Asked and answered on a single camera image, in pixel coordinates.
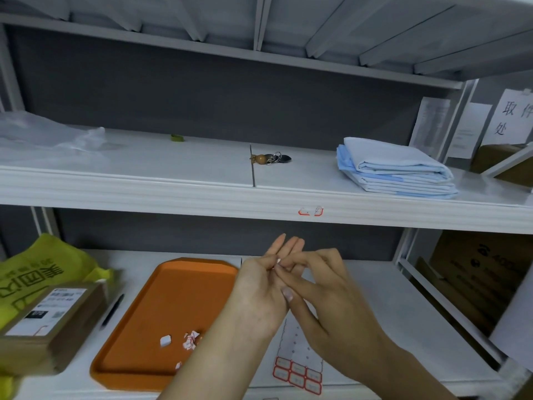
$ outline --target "pen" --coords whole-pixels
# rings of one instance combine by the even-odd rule
[[[105,317],[102,325],[100,326],[100,329],[103,329],[105,326],[107,326],[107,323],[109,323],[109,321],[111,320],[111,317],[113,317],[113,314],[115,314],[115,312],[117,311],[118,305],[120,304],[120,302],[122,302],[123,298],[124,298],[124,294],[118,297],[117,301],[115,302],[115,304],[113,305],[113,307],[111,308],[107,316]]]

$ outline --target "small green object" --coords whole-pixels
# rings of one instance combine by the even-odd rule
[[[185,139],[183,139],[183,136],[174,135],[174,134],[170,135],[170,140],[172,140],[173,142],[184,142],[185,141]]]

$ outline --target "yellow plastic bag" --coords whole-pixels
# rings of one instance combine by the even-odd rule
[[[30,248],[0,262],[0,329],[51,285],[66,282],[113,280],[113,271],[100,268],[94,258],[49,234]],[[0,376],[0,400],[14,393],[11,376]]]

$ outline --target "metal shelving unit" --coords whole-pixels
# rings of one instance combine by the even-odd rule
[[[443,159],[475,88],[465,80],[533,68],[532,12],[533,0],[1,0],[0,24],[445,89],[451,107],[436,149]],[[24,110],[7,42],[2,28],[2,110]],[[403,227],[393,261],[348,261],[387,333],[456,395],[507,400],[529,376],[407,261],[416,228],[533,234],[529,190],[454,170],[459,195],[448,201],[370,194],[337,170],[331,151],[194,137],[179,144],[168,135],[114,129],[107,137],[117,148],[97,157],[0,165],[0,204],[42,207],[33,209],[36,224],[52,233],[47,208],[61,207]],[[250,164],[250,153],[275,151],[293,162]],[[125,270],[128,294],[113,324],[151,270],[179,254],[106,256],[107,265]],[[238,266],[240,259],[231,261]],[[456,318],[502,365],[499,373],[402,274]],[[18,398],[155,398],[110,392],[90,379],[90,361],[112,327],[94,331],[63,374],[25,379]],[[310,398],[270,377],[276,339],[246,398]],[[376,398],[332,369],[328,376],[324,398]]]

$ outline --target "blue and white folded sheet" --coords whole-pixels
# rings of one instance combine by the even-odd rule
[[[345,137],[337,148],[337,165],[368,192],[439,199],[457,195],[450,169],[414,147]]]

